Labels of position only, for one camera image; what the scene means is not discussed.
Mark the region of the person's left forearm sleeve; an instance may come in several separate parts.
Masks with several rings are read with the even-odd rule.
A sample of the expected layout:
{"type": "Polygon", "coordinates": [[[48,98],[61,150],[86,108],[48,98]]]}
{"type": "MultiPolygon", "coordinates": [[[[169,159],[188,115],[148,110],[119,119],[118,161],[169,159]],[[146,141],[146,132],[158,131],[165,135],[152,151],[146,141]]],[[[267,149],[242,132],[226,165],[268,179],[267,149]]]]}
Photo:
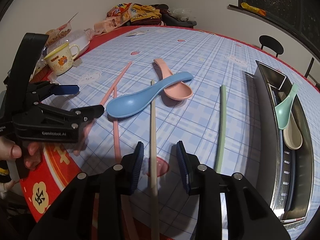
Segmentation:
{"type": "Polygon", "coordinates": [[[0,194],[1,199],[5,199],[7,192],[10,191],[17,182],[10,177],[7,161],[1,160],[0,163],[0,194]]]}

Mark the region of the person's left hand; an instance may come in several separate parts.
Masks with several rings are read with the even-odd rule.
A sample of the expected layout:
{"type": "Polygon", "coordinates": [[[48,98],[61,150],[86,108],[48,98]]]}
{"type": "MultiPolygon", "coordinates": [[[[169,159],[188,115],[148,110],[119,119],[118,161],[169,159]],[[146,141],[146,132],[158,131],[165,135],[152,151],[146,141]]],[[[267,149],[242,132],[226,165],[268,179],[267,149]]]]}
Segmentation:
{"type": "Polygon", "coordinates": [[[1,137],[1,160],[15,161],[23,157],[24,165],[30,170],[35,170],[36,166],[41,162],[41,152],[43,144],[39,142],[30,142],[27,145],[27,154],[22,153],[20,146],[16,145],[13,141],[1,137]]]}

